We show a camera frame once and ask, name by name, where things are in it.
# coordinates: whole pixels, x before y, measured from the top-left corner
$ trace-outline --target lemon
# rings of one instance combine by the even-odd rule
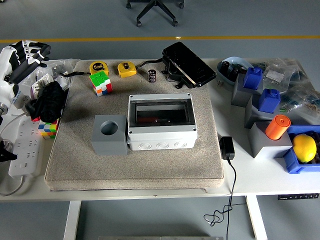
[[[300,162],[307,163],[314,159],[317,152],[317,146],[315,140],[311,136],[305,134],[295,136],[292,145],[296,158]]]

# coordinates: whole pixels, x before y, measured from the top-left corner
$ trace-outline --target gray block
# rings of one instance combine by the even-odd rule
[[[95,115],[91,144],[97,155],[127,155],[125,115]]]
[[[272,140],[266,135],[266,128],[270,121],[258,121],[253,124],[248,133],[248,139],[252,150],[252,156],[257,159],[283,158],[291,149],[287,131],[278,140]]]
[[[273,113],[259,111],[259,98],[259,95],[252,95],[248,104],[245,107],[244,127],[246,129],[250,129],[255,122],[271,121],[276,115],[280,114],[279,105],[276,107]]]
[[[231,105],[245,108],[252,95],[261,95],[264,91],[264,83],[261,80],[256,90],[244,87],[245,74],[239,74],[233,86]]]

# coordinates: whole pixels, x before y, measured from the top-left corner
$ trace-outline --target yellow tape measure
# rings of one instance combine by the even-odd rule
[[[123,61],[118,65],[118,72],[120,77],[123,79],[135,75],[137,73],[137,69],[132,62]]]
[[[109,76],[109,69],[105,62],[103,61],[94,61],[90,65],[91,75],[96,74],[97,72],[104,71],[107,76]]]

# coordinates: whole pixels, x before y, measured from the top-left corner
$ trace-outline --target blue bin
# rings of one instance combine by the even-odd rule
[[[317,132],[320,134],[320,125],[291,125],[287,129],[289,134],[307,134],[308,132]],[[284,155],[286,169],[290,174],[299,174],[301,172],[320,172],[320,164],[303,164],[298,161],[293,147]]]

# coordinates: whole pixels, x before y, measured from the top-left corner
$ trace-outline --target orange cylinder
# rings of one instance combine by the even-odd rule
[[[265,129],[265,135],[272,140],[278,140],[290,127],[291,121],[285,115],[276,115]]]

